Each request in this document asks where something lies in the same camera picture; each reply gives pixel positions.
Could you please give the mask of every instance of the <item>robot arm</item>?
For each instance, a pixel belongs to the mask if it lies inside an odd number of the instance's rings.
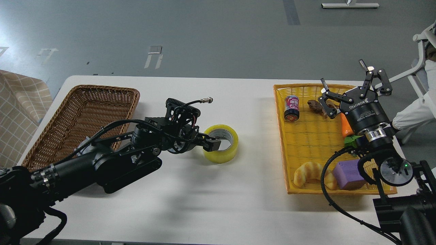
[[[165,117],[111,123],[64,160],[33,173],[22,166],[1,169],[0,245],[18,243],[20,238],[42,224],[44,213],[62,220],[61,226],[43,239],[42,244],[49,242],[66,223],[66,215],[51,208],[56,201],[93,183],[102,186],[106,193],[113,193],[158,170],[162,165],[158,157],[162,150],[174,154],[195,146],[206,151],[218,150],[221,141],[200,133],[195,125],[200,110],[191,104],[197,102],[211,103],[212,98],[190,103],[168,99]],[[137,124],[132,132],[100,138],[110,129],[130,122]],[[111,144],[123,140],[129,141],[113,151]]]
[[[379,95],[392,93],[388,77],[383,69],[368,69],[363,60],[359,62],[366,72],[362,86],[339,95],[330,92],[325,81],[321,79],[324,89],[318,100],[330,118],[334,118],[339,112],[344,113],[354,134],[362,136],[356,141],[357,148],[354,151],[361,157],[358,163],[360,175],[369,184],[376,184],[380,193],[380,198],[373,200],[380,228],[346,213],[330,198],[324,185],[321,185],[323,193],[330,205],[338,211],[390,238],[396,244],[436,244],[436,179],[426,161],[419,164],[409,163],[396,152],[393,146],[395,132],[391,127],[386,127],[389,119],[378,101]],[[372,86],[373,78],[380,79],[381,84]],[[329,108],[325,103],[326,99],[340,102],[339,110]],[[325,174],[328,165],[336,157],[347,151],[348,149],[344,148],[340,154],[335,153],[327,161],[323,173]],[[363,168],[363,164],[371,159],[374,159],[378,166],[378,169],[372,169],[374,179]],[[421,178],[421,173],[426,177],[425,180]],[[403,186],[413,178],[419,185],[416,194],[403,197],[387,197],[384,194],[381,180],[391,186]],[[401,241],[392,236],[388,237],[391,235],[390,232],[399,232]]]

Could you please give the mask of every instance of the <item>orange carrot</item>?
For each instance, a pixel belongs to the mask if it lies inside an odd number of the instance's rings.
[[[342,123],[342,137],[347,137],[350,135],[353,135],[353,130],[350,127],[350,124],[348,123],[347,118],[345,117],[345,115],[343,113],[341,114],[341,123]]]

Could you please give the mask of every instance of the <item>table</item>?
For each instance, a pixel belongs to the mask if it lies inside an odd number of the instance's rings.
[[[390,241],[339,214],[322,195],[286,193],[274,84],[319,83],[310,80],[69,77],[29,143],[34,144],[68,91],[95,84],[136,88],[141,97],[134,118],[164,116],[165,101],[184,102],[211,96],[197,104],[200,130],[227,124],[238,133],[236,157],[223,164],[208,162],[202,149],[179,155],[162,152],[162,167],[119,190],[105,194],[90,186],[55,208],[68,215],[59,239],[183,244],[390,244]],[[360,85],[362,82],[327,81]],[[413,194],[417,185],[398,188]],[[338,196],[345,210],[378,224],[372,199]],[[27,237],[42,238],[58,224],[48,217]]]

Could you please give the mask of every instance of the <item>cable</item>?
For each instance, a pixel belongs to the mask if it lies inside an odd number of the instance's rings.
[[[61,223],[54,229],[52,230],[50,233],[48,233],[41,241],[39,241],[36,245],[46,245],[49,242],[51,242],[61,231],[62,229],[65,227],[65,225],[67,224],[67,215],[62,213],[59,210],[56,210],[54,208],[51,207],[46,207],[44,209],[44,212],[48,215],[51,216],[56,216],[59,219],[61,219]]]
[[[337,157],[339,157],[340,155],[342,155],[342,154],[344,154],[344,153],[350,152],[350,151],[353,150],[353,149],[354,149],[354,148],[351,147],[351,146],[348,146],[348,147],[342,148],[341,150],[335,152],[335,153],[334,153],[334,154],[329,158],[329,160],[327,160],[327,162],[326,162],[326,164],[324,165],[324,168],[323,168],[323,170],[322,170],[322,172],[321,172],[321,189],[322,189],[322,191],[323,191],[324,197],[325,197],[325,198],[327,199],[327,201],[329,202],[329,205],[332,206],[332,207],[334,207],[334,209],[336,209],[336,210],[337,210],[338,212],[340,212],[341,214],[343,214],[343,215],[345,215],[345,216],[347,216],[347,217],[349,217],[349,218],[351,218],[351,219],[353,219],[353,220],[359,222],[361,225],[364,225],[364,226],[368,227],[369,229],[371,229],[371,230],[377,232],[378,234],[380,234],[380,235],[386,237],[387,239],[389,239],[390,241],[392,241],[392,242],[395,243],[396,245],[401,245],[401,244],[402,244],[402,243],[401,243],[401,240],[398,239],[396,236],[394,236],[392,233],[390,233],[390,232],[384,232],[384,231],[382,231],[381,228],[379,228],[379,227],[377,227],[377,226],[375,226],[375,225],[372,225],[372,224],[366,223],[366,222],[364,222],[363,220],[360,220],[360,219],[354,217],[353,215],[349,214],[349,213],[346,212],[344,209],[342,209],[338,204],[336,204],[336,203],[333,201],[333,199],[330,197],[330,195],[327,193],[327,190],[326,190],[325,185],[324,185],[324,177],[325,177],[325,174],[326,174],[326,172],[327,172],[327,168],[328,168],[328,166],[329,166],[330,163],[332,163],[333,160],[335,160]]]
[[[194,101],[191,101],[189,103],[184,104],[183,107],[186,107],[188,105],[192,105],[192,104],[195,104],[195,103],[201,103],[201,102],[202,102],[201,100],[194,100]]]
[[[9,241],[9,243],[10,243],[11,245],[20,245],[20,239],[19,239],[19,238],[17,238],[17,239],[11,239],[11,240]]]
[[[170,151],[170,153],[173,153],[173,154],[185,153],[187,151],[187,149],[189,148],[189,143],[194,142],[195,140],[197,140],[197,135],[198,135],[198,133],[200,131],[200,128],[198,126],[197,127],[194,126],[194,127],[191,128],[191,130],[186,135],[190,135],[192,131],[195,131],[195,134],[193,134],[191,139],[189,141],[185,141],[185,144],[183,145],[183,147],[180,150],[176,148],[176,145],[173,145],[172,146],[172,150],[174,152]]]
[[[197,119],[195,118],[195,116],[192,114],[192,128],[195,127],[195,123],[197,122]]]
[[[157,128],[156,126],[154,126],[154,125],[152,125],[152,124],[150,124],[150,123],[148,123],[148,122],[145,122],[145,121],[143,121],[143,120],[139,120],[139,119],[124,119],[124,120],[118,120],[118,121],[112,122],[112,123],[106,125],[105,127],[103,127],[103,128],[102,128],[100,131],[98,131],[95,135],[93,135],[91,138],[89,138],[89,140],[86,141],[82,146],[78,147],[75,151],[73,151],[71,154],[69,154],[68,156],[66,156],[64,159],[62,159],[62,160],[58,161],[57,163],[55,163],[55,165],[56,165],[56,164],[59,164],[59,163],[63,163],[63,162],[65,162],[65,161],[67,161],[67,160],[73,158],[77,153],[81,152],[83,149],[85,149],[86,147],[88,147],[90,144],[92,144],[92,142],[94,142],[94,140],[98,139],[98,138],[101,137],[103,134],[109,132],[110,130],[112,130],[112,129],[118,127],[118,126],[121,126],[121,125],[123,125],[123,124],[130,123],[130,122],[131,122],[131,123],[133,122],[133,123],[136,123],[136,124],[140,124],[140,125],[146,125],[147,127],[151,127],[151,128],[153,128],[155,131],[160,132],[160,133],[163,133],[165,136],[167,136],[167,137],[169,137],[169,138],[172,138],[172,139],[174,139],[174,140],[178,140],[178,141],[186,142],[186,143],[191,143],[191,142],[194,142],[194,141],[195,141],[195,137],[194,137],[193,139],[191,139],[191,140],[186,140],[186,139],[184,139],[184,138],[180,138],[180,137],[178,137],[178,136],[173,136],[173,135],[171,135],[171,134],[168,134],[168,133],[166,133],[166,132],[163,132],[161,129]]]

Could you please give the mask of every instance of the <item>yellow tape roll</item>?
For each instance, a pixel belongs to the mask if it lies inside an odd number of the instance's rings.
[[[232,160],[238,149],[238,135],[229,126],[224,124],[214,125],[204,132],[210,137],[217,138],[219,140],[228,140],[230,146],[225,150],[216,150],[207,152],[204,150],[204,156],[211,162],[214,163],[226,163]]]

